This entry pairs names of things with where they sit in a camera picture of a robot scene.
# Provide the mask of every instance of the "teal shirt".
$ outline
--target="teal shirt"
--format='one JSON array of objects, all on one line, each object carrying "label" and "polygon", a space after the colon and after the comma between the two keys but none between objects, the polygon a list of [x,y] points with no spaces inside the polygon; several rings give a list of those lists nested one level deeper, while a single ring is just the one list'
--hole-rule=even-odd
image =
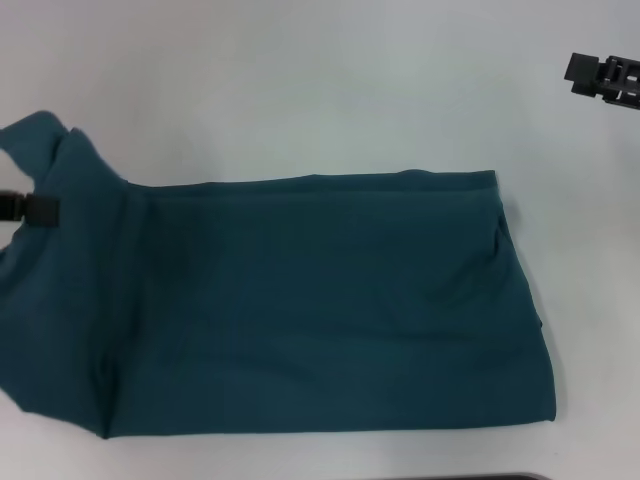
[{"label": "teal shirt", "polygon": [[0,147],[60,199],[0,253],[0,387],[102,437],[553,420],[493,172],[151,188],[37,113]]}]

